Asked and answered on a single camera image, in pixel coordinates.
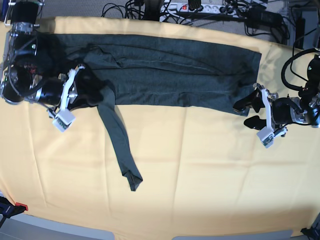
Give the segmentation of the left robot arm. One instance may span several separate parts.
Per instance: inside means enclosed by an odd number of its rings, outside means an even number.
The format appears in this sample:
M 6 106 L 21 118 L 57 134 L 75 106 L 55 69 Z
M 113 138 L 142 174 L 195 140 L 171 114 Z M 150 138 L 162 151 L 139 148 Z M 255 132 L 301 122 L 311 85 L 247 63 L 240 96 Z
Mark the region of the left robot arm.
M 314 57 L 307 66 L 305 86 L 293 85 L 286 80 L 286 70 L 306 54 L 314 54 Z M 251 94 L 233 105 L 233 110 L 241 114 L 249 109 L 258 113 L 265 108 L 265 119 L 255 115 L 243 122 L 246 127 L 258 131 L 256 135 L 265 148 L 273 145 L 275 138 L 285 137 L 289 125 L 320 127 L 320 50 L 310 48 L 293 54 L 283 65 L 280 76 L 285 87 L 298 92 L 297 97 L 279 97 L 278 93 L 271 93 L 256 83 Z

